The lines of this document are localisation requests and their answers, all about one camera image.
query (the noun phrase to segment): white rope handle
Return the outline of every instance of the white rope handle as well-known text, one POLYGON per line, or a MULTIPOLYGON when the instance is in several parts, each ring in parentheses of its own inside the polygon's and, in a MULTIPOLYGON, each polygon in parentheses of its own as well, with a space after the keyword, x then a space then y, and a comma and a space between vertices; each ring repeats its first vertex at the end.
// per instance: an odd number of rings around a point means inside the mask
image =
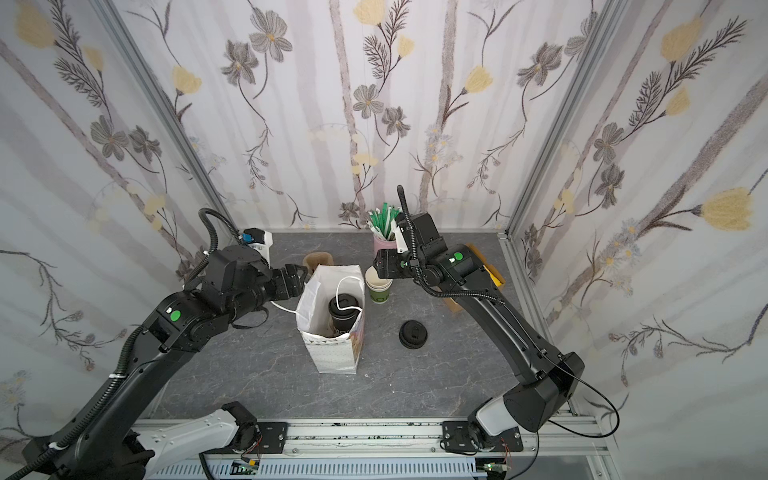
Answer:
POLYGON ((348 278, 353 278, 353 279, 358 280, 358 281, 360 280, 360 278, 358 278, 357 276, 354 276, 354 275, 347 275, 344 278, 342 278, 341 280, 339 280, 339 284, 336 285, 336 308, 339 309, 339 310, 358 310, 359 313, 357 314, 357 318, 355 318, 355 321, 357 321, 357 319, 360 318, 360 316, 362 315, 362 308, 360 308, 359 306, 352 306, 352 305, 345 306, 344 308, 342 308, 339 305, 339 287, 341 286, 341 282, 343 282, 344 280, 346 280, 348 278))

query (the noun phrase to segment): black mounting plate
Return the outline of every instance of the black mounting plate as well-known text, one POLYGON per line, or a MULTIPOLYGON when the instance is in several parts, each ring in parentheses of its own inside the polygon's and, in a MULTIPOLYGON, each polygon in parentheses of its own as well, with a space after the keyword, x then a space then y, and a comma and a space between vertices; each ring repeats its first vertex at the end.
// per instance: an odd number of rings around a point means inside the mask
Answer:
MULTIPOLYGON (((259 446, 253 449, 249 455, 265 453, 283 453, 288 433, 287 422, 258 422, 261 440, 259 446)), ((205 453, 237 453, 233 449, 213 449, 205 453)))
MULTIPOLYGON (((463 420, 442 423, 442 444, 447 452, 475 453, 475 445, 469 436, 468 427, 469 422, 463 420)), ((506 430, 499 436, 489 437, 489 439, 493 443, 493 448, 483 452, 503 452, 502 439, 507 443, 510 452, 523 451, 523 440, 518 427, 506 430)))

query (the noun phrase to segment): black cable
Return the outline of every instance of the black cable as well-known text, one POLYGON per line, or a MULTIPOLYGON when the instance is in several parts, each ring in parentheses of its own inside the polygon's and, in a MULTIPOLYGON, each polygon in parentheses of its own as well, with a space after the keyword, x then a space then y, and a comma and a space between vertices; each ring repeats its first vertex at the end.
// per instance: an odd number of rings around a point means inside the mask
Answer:
POLYGON ((544 353, 541 351, 541 349, 538 347, 538 345, 536 345, 536 342, 534 342, 534 340, 531 338, 531 335, 528 333, 528 331, 527 331, 525 328, 523 328, 523 325, 522 325, 522 323, 520 322, 520 319, 518 319, 518 317, 517 317, 517 316, 516 316, 516 315, 515 315, 515 314, 512 312, 512 310, 511 310, 511 309, 510 309, 508 306, 506 306, 506 304, 504 305, 504 308, 506 308, 506 309, 507 309, 507 311, 509 312, 509 314, 510 314, 510 315, 512 315, 512 318, 514 318, 514 319, 515 319, 515 322, 517 322, 517 323, 518 323, 518 325, 520 326, 520 329, 521 329, 523 332, 525 332, 525 335, 528 337, 528 339, 529 339, 529 340, 531 340, 531 344, 532 344, 532 345, 533 345, 533 346, 536 348, 536 350, 538 350, 538 352, 539 352, 539 354, 541 355, 541 357, 545 358, 545 359, 546 359, 548 362, 550 362, 552 365, 554 365, 555 367, 557 367, 558 369, 560 369, 560 370, 561 370, 563 373, 565 373, 565 374, 567 374, 567 375, 569 375, 569 376, 573 377, 574 379, 576 379, 577 381, 579 381, 579 382, 581 382, 581 383, 584 383, 586 386, 588 386, 590 389, 592 389, 592 391, 593 391, 593 392, 595 392, 595 393, 597 393, 599 396, 601 396, 601 397, 603 398, 603 400, 605 400, 606 402, 608 402, 608 405, 610 405, 610 406, 611 406, 611 408, 612 408, 612 409, 614 410, 614 412, 616 413, 616 426, 614 427, 614 429, 613 429, 613 430, 611 430, 611 431, 610 431, 610 432, 608 432, 608 433, 604 433, 604 434, 600 434, 600 435, 588 435, 588 434, 586 434, 586 433, 580 433, 580 432, 576 432, 576 431, 574 431, 574 430, 571 430, 570 428, 568 428, 568 427, 566 427, 566 426, 560 425, 559 423, 557 423, 557 422, 554 422, 554 421, 552 421, 552 420, 547 420, 547 421, 548 421, 548 422, 550 422, 550 423, 552 423, 552 424, 554 424, 554 425, 557 425, 558 427, 560 427, 560 428, 561 428, 561 429, 563 429, 563 430, 567 430, 567 431, 569 431, 570 433, 573 433, 573 434, 575 434, 575 435, 579 435, 580 437, 585 437, 585 438, 587 438, 587 439, 604 439, 604 438, 606 438, 606 437, 610 437, 611 435, 613 435, 614 433, 616 433, 616 431, 619 429, 619 423, 621 423, 621 417, 619 416, 619 410, 616 408, 616 406, 614 405, 614 403, 613 403, 611 400, 609 400, 607 396, 603 395, 603 394, 602 394, 602 392, 600 392, 600 390, 598 390, 598 389, 594 388, 594 387, 593 387, 592 385, 590 385, 589 383, 586 383, 584 380, 582 380, 582 379, 578 378, 578 377, 577 377, 576 375, 574 375, 573 373, 571 373, 571 372, 567 371, 566 369, 564 369, 564 368, 562 368, 561 366, 559 366, 557 363, 555 363, 555 362, 553 362, 552 360, 550 360, 550 359, 549 359, 549 357, 548 357, 548 356, 546 356, 546 355, 545 355, 545 354, 544 354, 544 353))
POLYGON ((464 456, 467 456, 467 457, 474 457, 475 455, 477 455, 480 452, 480 449, 478 449, 477 445, 475 446, 475 451, 473 453, 467 453, 467 452, 455 452, 453 450, 451 450, 449 452, 448 451, 448 446, 445 444, 445 440, 440 440, 439 444, 440 444, 440 448, 443 449, 443 451, 445 451, 446 453, 455 453, 456 455, 464 455, 464 456))
POLYGON ((99 400, 97 400, 93 407, 88 410, 88 413, 86 413, 83 418, 80 419, 80 422, 72 427, 72 430, 67 432, 55 443, 57 448, 48 448, 35 460, 20 468, 16 473, 7 477, 5 480, 20 480, 21 478, 24 478, 46 463, 50 462, 53 458, 63 452, 69 445, 75 442, 80 437, 80 435, 82 435, 85 429, 91 424, 91 422, 93 422, 96 417, 99 416, 104 407, 112 400, 112 397, 118 391, 120 385, 122 385, 122 383, 125 381, 125 375, 128 370, 129 360, 131 358, 131 350, 134 347, 136 338, 139 336, 142 330, 143 327, 141 326, 136 328, 136 330, 134 330, 125 340, 123 348, 120 351, 120 356, 118 357, 118 366, 114 369, 114 373, 111 376, 112 380, 110 381, 109 385, 101 394, 99 400))
POLYGON ((533 459, 531 460, 531 463, 529 463, 527 467, 523 468, 522 472, 515 473, 513 476, 507 478, 507 480, 512 480, 513 478, 519 477, 520 475, 526 473, 533 466, 534 462, 536 462, 536 459, 538 458, 538 450, 539 450, 540 444, 541 444, 541 440, 538 437, 538 432, 536 432, 536 452, 534 452, 533 454, 533 459))
POLYGON ((240 233, 238 233, 237 228, 230 222, 230 219, 226 218, 224 215, 220 214, 219 212, 215 211, 213 208, 207 208, 203 207, 198 212, 199 215, 201 215, 201 218, 203 215, 211 215, 212 217, 216 217, 219 220, 221 220, 221 223, 224 224, 225 227, 230 231, 232 234, 232 237, 235 239, 235 241, 239 245, 245 245, 245 242, 243 242, 243 239, 240 238, 240 233))
MULTIPOLYGON (((219 247, 219 236, 216 233, 216 228, 214 228, 214 225, 208 220, 208 215, 211 215, 212 217, 216 217, 224 224, 224 226, 227 227, 227 229, 232 234, 232 237, 234 237, 235 241, 239 245, 245 245, 245 242, 243 242, 243 239, 240 238, 240 234, 237 232, 237 228, 232 224, 232 222, 229 221, 224 215, 220 214, 219 212, 215 211, 212 208, 201 208, 197 211, 197 216, 200 218, 200 221, 203 222, 203 225, 205 225, 205 229, 208 230, 208 236, 210 237, 210 247, 208 247, 208 255, 210 255, 212 252, 214 252, 219 247)), ((188 286, 192 287, 193 284, 192 280, 196 279, 198 275, 200 275, 200 272, 205 270, 205 267, 208 266, 208 256, 203 257, 203 259, 192 269, 192 272, 189 275, 189 278, 187 278, 187 281, 184 282, 184 289, 186 290, 188 286)))
POLYGON ((504 303, 503 300, 499 299, 495 295, 490 295, 486 292, 480 291, 480 290, 464 290, 460 292, 436 292, 432 290, 429 285, 427 285, 426 280, 424 279, 424 273, 422 272, 422 266, 421 263, 419 263, 419 258, 416 255, 416 234, 415 234, 415 228, 413 225, 413 220, 411 219, 411 214, 408 210, 408 202, 406 202, 406 192, 403 190, 402 185, 397 186, 397 196, 400 199, 400 207, 402 208, 402 214, 406 218, 406 224, 408 225, 408 229, 410 230, 410 249, 409 252, 411 254, 411 258, 413 260, 416 260, 416 264, 412 265, 413 271, 416 273, 416 279, 419 281, 419 285, 422 289, 424 289, 425 292, 427 292, 431 296, 436 296, 438 298, 456 298, 457 296, 476 296, 478 298, 484 298, 486 300, 491 300, 492 302, 498 302, 498 303, 504 303))
POLYGON ((210 468, 208 467, 208 462, 205 461, 205 455, 202 453, 198 453, 197 457, 200 459, 200 466, 203 467, 203 473, 205 474, 205 478, 208 480, 216 480, 214 478, 214 474, 210 472, 210 468))

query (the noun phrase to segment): gray marble table surface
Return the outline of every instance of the gray marble table surface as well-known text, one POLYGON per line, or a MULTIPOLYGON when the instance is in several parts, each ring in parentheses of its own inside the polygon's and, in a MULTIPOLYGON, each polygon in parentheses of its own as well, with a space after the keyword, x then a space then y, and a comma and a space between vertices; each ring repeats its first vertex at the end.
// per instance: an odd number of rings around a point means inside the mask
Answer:
MULTIPOLYGON (((519 308, 495 233, 447 233, 445 238, 448 244, 474 243, 502 272, 503 293, 519 308)), ((372 237, 275 233, 271 263, 301 263, 314 251, 331 253, 336 265, 359 264, 365 272, 372 262, 372 237)), ((282 302, 291 309, 297 303, 282 302)), ((382 305, 366 302, 365 345, 356 375, 319 374, 294 315, 267 306, 270 317, 263 326, 229 329, 185 365, 168 383, 153 418, 192 419, 233 400, 257 418, 464 416, 515 384, 478 324, 464 311, 451 313, 443 300, 411 280, 396 280, 382 305), (398 340, 408 319, 429 332, 421 349, 406 349, 398 340)))

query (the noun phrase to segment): black coffee cup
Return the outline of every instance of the black coffee cup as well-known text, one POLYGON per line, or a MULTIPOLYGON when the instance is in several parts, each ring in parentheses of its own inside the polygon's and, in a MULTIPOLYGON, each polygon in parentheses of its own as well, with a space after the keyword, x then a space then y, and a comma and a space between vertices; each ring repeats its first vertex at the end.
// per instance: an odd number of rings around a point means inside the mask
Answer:
POLYGON ((355 326, 357 314, 360 313, 360 310, 356 308, 347 308, 351 306, 359 307, 360 303, 358 302, 357 298, 349 295, 348 293, 339 294, 338 306, 336 305, 335 296, 328 302, 328 311, 330 312, 331 319, 333 320, 333 328, 339 332, 340 335, 342 333, 349 332, 352 327, 355 326))

